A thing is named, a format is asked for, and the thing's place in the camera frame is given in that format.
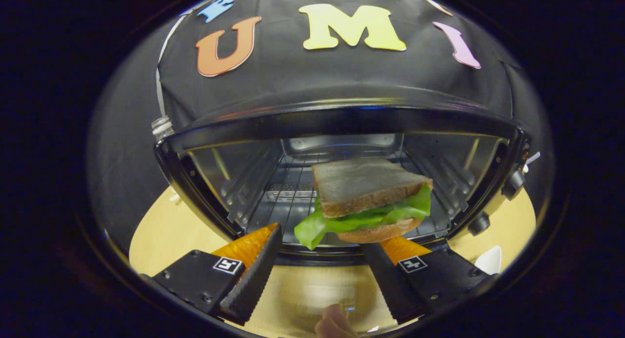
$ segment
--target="oven knob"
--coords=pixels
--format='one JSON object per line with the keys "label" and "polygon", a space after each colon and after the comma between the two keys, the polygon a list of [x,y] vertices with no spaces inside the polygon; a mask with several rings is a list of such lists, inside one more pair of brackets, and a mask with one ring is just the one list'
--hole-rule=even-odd
{"label": "oven knob", "polygon": [[518,195],[519,191],[525,184],[525,176],[523,173],[515,169],[504,182],[504,186],[501,188],[501,193],[506,195],[508,200],[512,200]]}
{"label": "oven knob", "polygon": [[470,224],[469,232],[473,235],[478,235],[485,231],[491,225],[491,220],[488,218],[486,212],[481,212]]}

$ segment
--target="lettuce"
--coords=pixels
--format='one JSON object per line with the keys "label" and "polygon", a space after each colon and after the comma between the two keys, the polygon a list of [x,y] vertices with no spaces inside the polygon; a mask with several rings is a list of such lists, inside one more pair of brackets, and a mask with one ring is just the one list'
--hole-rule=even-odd
{"label": "lettuce", "polygon": [[428,185],[424,185],[416,195],[409,196],[400,202],[353,215],[326,218],[321,211],[321,202],[317,198],[315,211],[295,226],[295,237],[301,244],[312,250],[319,245],[323,236],[328,232],[353,232],[394,224],[406,218],[425,218],[430,214],[430,204],[430,189]]}

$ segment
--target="bread slice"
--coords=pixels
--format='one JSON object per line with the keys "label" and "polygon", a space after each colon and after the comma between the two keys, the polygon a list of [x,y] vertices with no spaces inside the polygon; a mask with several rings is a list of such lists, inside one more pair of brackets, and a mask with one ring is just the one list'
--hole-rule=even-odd
{"label": "bread slice", "polygon": [[415,195],[432,180],[384,158],[353,158],[312,166],[321,211],[328,218],[351,215]]}
{"label": "bread slice", "polygon": [[344,242],[365,244],[382,242],[395,236],[404,235],[413,229],[419,227],[422,219],[408,218],[406,220],[397,221],[392,225],[381,225],[373,229],[363,229],[361,231],[337,233],[339,239]]}

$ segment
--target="sandwich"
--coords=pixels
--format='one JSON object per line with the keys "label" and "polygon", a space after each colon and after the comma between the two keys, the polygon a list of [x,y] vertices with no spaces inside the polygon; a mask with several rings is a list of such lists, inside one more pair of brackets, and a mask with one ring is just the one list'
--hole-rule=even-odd
{"label": "sandwich", "polygon": [[415,229],[429,216],[432,180],[384,158],[353,158],[312,166],[314,212],[295,226],[312,250],[328,232],[346,242],[376,243]]}

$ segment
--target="letter m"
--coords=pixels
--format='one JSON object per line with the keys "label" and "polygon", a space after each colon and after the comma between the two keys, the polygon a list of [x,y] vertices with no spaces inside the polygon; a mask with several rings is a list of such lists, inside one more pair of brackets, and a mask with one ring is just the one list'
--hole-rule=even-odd
{"label": "letter m", "polygon": [[375,6],[360,6],[353,16],[348,16],[331,4],[309,4],[299,9],[308,15],[310,38],[305,40],[305,49],[335,48],[339,40],[330,35],[330,28],[350,46],[358,44],[366,28],[369,36],[364,43],[371,48],[404,51],[406,44],[397,37],[391,24],[388,9]]}

